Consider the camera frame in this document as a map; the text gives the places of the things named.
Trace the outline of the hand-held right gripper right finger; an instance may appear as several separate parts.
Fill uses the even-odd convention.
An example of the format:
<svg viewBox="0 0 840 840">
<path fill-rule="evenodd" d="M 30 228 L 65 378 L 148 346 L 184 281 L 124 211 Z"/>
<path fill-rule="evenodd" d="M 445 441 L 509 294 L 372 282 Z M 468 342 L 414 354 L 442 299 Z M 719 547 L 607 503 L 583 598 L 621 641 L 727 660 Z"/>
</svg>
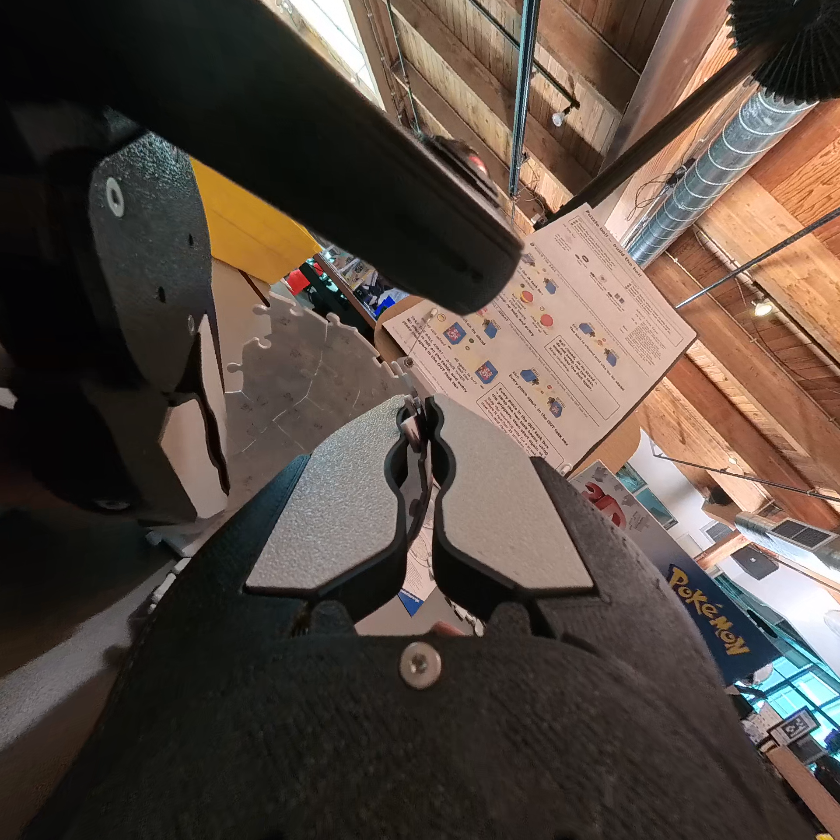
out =
<svg viewBox="0 0 840 840">
<path fill-rule="evenodd" d="M 595 583 L 526 451 L 454 399 L 427 399 L 433 574 L 482 622 L 504 603 L 590 595 Z"/>
</svg>

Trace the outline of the folded puzzle instruction leaflet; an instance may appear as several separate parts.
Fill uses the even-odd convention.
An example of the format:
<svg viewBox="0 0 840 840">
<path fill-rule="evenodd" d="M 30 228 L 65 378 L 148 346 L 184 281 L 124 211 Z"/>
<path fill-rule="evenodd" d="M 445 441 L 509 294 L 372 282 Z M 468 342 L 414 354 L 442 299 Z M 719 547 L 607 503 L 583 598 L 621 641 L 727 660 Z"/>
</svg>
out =
<svg viewBox="0 0 840 840">
<path fill-rule="evenodd" d="M 433 536 L 434 536 L 434 505 L 438 493 L 438 484 L 432 477 L 431 468 L 428 474 L 428 501 L 422 523 L 409 540 L 407 547 L 406 577 L 398 598 L 407 614 L 415 616 L 420 607 L 436 589 L 433 572 Z"/>
</svg>

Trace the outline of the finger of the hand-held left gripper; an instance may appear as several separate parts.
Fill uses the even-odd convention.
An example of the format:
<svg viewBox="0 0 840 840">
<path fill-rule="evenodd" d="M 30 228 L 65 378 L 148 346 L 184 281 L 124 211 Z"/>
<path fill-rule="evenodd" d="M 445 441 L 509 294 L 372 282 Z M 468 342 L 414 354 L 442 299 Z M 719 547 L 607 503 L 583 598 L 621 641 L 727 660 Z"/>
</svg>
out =
<svg viewBox="0 0 840 840">
<path fill-rule="evenodd" d="M 161 447 L 198 520 L 215 517 L 228 503 L 207 441 L 207 424 L 198 399 L 191 397 L 167 410 Z"/>
<path fill-rule="evenodd" d="M 206 313 L 196 329 L 193 349 L 197 377 L 195 394 L 203 417 L 206 450 L 217 471 L 221 491 L 228 494 L 230 478 L 224 373 L 218 358 L 214 329 Z"/>
</svg>

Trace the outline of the partly built white puzzle ball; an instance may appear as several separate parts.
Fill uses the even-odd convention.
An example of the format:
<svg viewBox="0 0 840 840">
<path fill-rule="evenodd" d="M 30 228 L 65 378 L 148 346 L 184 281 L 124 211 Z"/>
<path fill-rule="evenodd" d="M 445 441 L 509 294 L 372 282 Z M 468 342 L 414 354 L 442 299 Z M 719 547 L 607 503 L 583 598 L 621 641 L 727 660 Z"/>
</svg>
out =
<svg viewBox="0 0 840 840">
<path fill-rule="evenodd" d="M 256 306 L 269 320 L 244 343 L 238 390 L 225 395 L 231 519 L 289 463 L 351 420 L 409 393 L 373 344 L 334 314 L 320 317 L 288 297 Z"/>
</svg>

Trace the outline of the instruction sheet on clipboard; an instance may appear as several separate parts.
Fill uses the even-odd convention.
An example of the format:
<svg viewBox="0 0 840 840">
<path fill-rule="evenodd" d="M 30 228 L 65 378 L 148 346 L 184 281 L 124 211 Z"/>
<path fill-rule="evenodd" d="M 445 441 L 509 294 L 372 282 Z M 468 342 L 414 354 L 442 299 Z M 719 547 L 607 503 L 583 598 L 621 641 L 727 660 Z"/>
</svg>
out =
<svg viewBox="0 0 840 840">
<path fill-rule="evenodd" d="M 406 353 L 402 346 L 386 331 L 385 325 L 392 319 L 400 318 L 405 311 L 417 303 L 429 304 L 430 301 L 417 296 L 408 296 L 384 310 L 376 321 L 373 344 L 381 359 L 388 366 L 405 357 Z M 635 454 L 641 441 L 641 435 L 639 416 L 635 411 L 632 411 L 575 467 L 563 468 L 561 472 L 567 477 L 577 476 L 596 460 L 600 460 L 607 468 L 615 472 Z"/>
</svg>

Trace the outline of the black wall speaker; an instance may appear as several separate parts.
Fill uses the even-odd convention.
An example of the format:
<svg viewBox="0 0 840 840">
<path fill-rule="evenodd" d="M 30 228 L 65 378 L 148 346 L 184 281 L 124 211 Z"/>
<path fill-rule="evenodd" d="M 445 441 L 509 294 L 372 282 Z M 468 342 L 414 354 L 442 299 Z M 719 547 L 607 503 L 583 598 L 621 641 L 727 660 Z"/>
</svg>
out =
<svg viewBox="0 0 840 840">
<path fill-rule="evenodd" d="M 773 557 L 753 547 L 744 547 L 735 551 L 730 559 L 750 578 L 762 581 L 780 568 L 780 563 Z"/>
</svg>

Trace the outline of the large yellow bin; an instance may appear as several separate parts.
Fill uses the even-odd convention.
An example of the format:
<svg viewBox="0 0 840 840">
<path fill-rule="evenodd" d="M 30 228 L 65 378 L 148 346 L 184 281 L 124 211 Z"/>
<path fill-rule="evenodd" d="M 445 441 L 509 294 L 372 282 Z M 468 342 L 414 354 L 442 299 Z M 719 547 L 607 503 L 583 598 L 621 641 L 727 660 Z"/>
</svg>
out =
<svg viewBox="0 0 840 840">
<path fill-rule="evenodd" d="M 270 285 L 320 251 L 289 216 L 191 158 L 214 258 Z"/>
</svg>

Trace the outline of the printed instruction sheet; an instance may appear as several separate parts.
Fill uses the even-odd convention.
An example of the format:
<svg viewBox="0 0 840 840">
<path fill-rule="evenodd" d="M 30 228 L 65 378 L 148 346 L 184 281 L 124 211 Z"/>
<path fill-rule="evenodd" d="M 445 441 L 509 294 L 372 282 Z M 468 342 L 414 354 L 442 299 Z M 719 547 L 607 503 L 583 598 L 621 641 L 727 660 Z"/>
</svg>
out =
<svg viewBox="0 0 840 840">
<path fill-rule="evenodd" d="M 574 467 L 697 339 L 587 205 L 532 233 L 485 307 L 417 303 L 385 329 L 441 389 L 503 383 Z"/>
</svg>

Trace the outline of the white sheet holder bar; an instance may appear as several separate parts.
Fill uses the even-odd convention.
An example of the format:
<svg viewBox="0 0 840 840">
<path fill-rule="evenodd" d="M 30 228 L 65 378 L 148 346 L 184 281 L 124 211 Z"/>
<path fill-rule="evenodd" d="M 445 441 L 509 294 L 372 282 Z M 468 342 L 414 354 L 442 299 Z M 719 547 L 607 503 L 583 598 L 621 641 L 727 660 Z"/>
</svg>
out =
<svg viewBox="0 0 840 840">
<path fill-rule="evenodd" d="M 447 396 L 451 401 L 470 410 L 500 429 L 523 448 L 529 456 L 543 458 L 551 467 L 565 476 L 563 468 L 573 468 L 573 464 L 563 455 L 550 439 L 552 428 L 541 419 L 532 416 L 521 405 L 517 397 L 503 383 L 490 385 L 489 389 L 474 395 L 465 395 L 457 390 L 441 389 L 426 375 L 422 366 L 414 361 L 412 370 L 404 369 L 400 361 L 396 362 L 401 373 L 407 374 L 418 393 L 428 396 Z"/>
</svg>

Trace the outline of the long wooden desk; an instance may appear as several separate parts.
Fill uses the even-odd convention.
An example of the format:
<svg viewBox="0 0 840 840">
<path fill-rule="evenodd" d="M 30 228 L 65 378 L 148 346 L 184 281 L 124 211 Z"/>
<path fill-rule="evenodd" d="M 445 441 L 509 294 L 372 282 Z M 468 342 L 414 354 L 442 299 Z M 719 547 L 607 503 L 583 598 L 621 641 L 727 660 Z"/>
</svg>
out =
<svg viewBox="0 0 840 840">
<path fill-rule="evenodd" d="M 376 326 L 376 319 L 372 311 L 355 296 L 354 290 L 349 283 L 343 278 L 340 272 L 335 268 L 334 264 L 327 258 L 324 253 L 316 254 L 313 259 L 324 269 L 324 273 L 331 279 L 336 288 L 344 296 L 347 302 L 360 314 L 363 320 L 369 325 L 371 329 Z"/>
</svg>

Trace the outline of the silver ventilation duct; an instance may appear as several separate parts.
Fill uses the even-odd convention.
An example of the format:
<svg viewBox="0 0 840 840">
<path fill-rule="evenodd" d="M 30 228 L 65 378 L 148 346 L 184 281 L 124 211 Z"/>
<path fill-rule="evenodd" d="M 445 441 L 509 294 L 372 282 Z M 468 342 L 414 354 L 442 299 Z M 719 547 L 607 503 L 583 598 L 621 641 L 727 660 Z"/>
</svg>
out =
<svg viewBox="0 0 840 840">
<path fill-rule="evenodd" d="M 772 521 L 756 513 L 741 512 L 735 517 L 736 528 L 751 542 L 801 562 L 813 560 L 839 571 L 839 534 L 783 518 Z"/>
<path fill-rule="evenodd" d="M 635 229 L 625 247 L 629 256 L 642 269 L 651 264 L 817 103 L 817 99 L 786 99 L 758 88 Z"/>
</svg>

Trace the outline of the black pleated shade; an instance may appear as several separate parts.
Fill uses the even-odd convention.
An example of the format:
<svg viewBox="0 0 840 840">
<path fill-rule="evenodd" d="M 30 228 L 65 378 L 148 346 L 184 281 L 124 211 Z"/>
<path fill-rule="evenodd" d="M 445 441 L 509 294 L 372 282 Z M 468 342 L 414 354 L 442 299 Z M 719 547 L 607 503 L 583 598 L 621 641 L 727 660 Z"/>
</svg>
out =
<svg viewBox="0 0 840 840">
<path fill-rule="evenodd" d="M 777 36 L 772 56 L 752 74 L 762 89 L 785 102 L 838 98 L 838 1 L 732 1 L 728 24 L 740 50 Z"/>
</svg>

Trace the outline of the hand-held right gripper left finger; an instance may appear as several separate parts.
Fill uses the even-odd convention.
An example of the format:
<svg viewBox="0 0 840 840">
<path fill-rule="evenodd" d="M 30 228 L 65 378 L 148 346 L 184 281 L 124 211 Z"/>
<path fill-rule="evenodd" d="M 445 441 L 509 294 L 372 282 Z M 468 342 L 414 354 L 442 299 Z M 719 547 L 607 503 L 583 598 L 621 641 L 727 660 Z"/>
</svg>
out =
<svg viewBox="0 0 840 840">
<path fill-rule="evenodd" d="M 397 596 L 406 577 L 405 397 L 390 397 L 310 454 L 256 559 L 245 590 L 340 603 L 360 621 Z"/>
</svg>

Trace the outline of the black metal pole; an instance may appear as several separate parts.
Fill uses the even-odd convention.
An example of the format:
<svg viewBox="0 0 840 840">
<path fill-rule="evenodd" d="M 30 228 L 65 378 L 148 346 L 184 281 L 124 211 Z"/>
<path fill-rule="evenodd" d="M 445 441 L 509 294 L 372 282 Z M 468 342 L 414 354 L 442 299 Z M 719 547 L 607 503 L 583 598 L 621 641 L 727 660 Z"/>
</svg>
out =
<svg viewBox="0 0 840 840">
<path fill-rule="evenodd" d="M 603 203 L 609 195 L 687 130 L 713 104 L 752 75 L 772 56 L 778 42 L 777 37 L 768 36 L 738 51 L 729 63 L 708 78 L 632 146 L 619 154 L 614 162 L 609 164 L 590 184 L 562 205 L 559 210 L 547 216 L 543 225 L 548 226 L 583 205 L 594 208 Z"/>
</svg>

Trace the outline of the blue puzzle box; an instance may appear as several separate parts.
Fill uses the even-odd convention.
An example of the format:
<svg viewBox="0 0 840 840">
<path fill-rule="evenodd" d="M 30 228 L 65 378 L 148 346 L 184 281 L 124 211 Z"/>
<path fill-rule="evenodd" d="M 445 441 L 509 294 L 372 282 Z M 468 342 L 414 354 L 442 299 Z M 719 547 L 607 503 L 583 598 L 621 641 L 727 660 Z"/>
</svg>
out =
<svg viewBox="0 0 840 840">
<path fill-rule="evenodd" d="M 570 483 L 662 574 L 701 635 L 725 686 L 771 666 L 781 656 L 772 638 L 693 561 L 601 461 L 571 477 Z"/>
</svg>

